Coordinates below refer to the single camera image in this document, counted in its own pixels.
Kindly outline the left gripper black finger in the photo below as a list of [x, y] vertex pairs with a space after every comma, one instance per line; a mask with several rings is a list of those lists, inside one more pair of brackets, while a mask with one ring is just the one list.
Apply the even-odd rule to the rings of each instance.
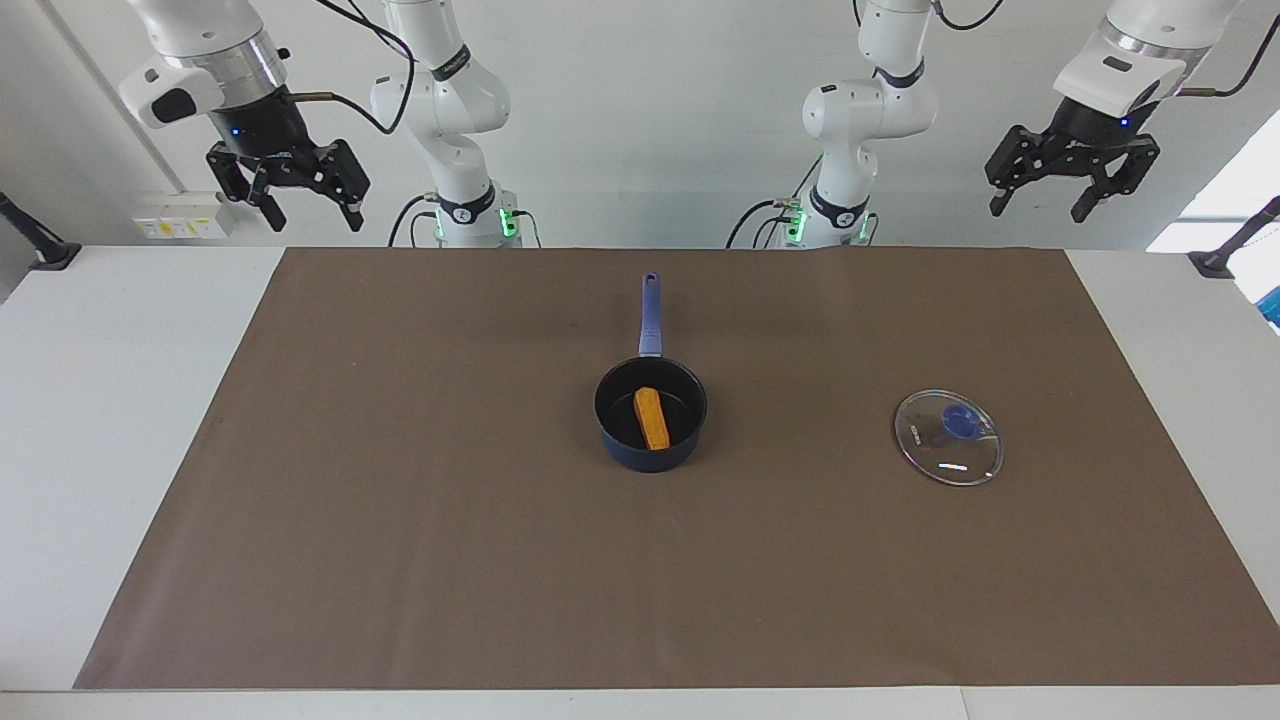
[[1043, 150], [1044, 136], [1025, 126], [1012, 126], [1000, 140], [986, 163], [986, 178], [993, 188], [992, 217], [1004, 214], [1016, 190], [1046, 177]]
[[1160, 155], [1155, 140], [1132, 140], [1111, 147], [1078, 146], [1070, 151], [1070, 170], [1089, 184], [1070, 210], [1083, 223], [1098, 204], [1116, 195], [1134, 193]]

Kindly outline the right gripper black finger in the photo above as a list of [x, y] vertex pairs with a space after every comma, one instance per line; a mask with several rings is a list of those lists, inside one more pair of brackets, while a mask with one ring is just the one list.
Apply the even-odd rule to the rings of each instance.
[[335, 140], [321, 149], [319, 156], [320, 191], [330, 199], [352, 232], [364, 227], [361, 208], [370, 188], [370, 179], [352, 147]]
[[285, 214], [270, 195], [270, 177], [262, 167], [253, 172], [252, 178], [247, 178], [241, 158], [227, 145], [212, 145], [209, 149], [207, 167], [228, 202], [244, 202], [259, 210], [271, 231], [284, 229]]

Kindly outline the glass pot lid blue knob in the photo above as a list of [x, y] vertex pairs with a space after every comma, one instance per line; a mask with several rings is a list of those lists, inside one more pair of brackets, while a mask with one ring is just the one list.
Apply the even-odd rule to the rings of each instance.
[[977, 487], [1004, 466], [1006, 443], [995, 419], [948, 389], [922, 389], [893, 414], [900, 454], [922, 475], [951, 487]]

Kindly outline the yellow corn cob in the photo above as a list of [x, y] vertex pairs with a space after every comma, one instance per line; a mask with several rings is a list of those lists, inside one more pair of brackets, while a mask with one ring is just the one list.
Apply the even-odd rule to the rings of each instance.
[[672, 441], [660, 392], [653, 387], [640, 387], [634, 392], [632, 398], [634, 414], [645, 448], [650, 452], [668, 450]]

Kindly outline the brown table mat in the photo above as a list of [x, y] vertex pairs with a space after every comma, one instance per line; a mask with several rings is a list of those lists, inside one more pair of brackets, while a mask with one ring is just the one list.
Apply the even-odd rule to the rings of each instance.
[[[605, 451], [643, 277], [707, 387]], [[916, 471], [900, 402], [1004, 436]], [[79, 689], [1274, 685], [1280, 625], [1062, 252], [284, 254]]]

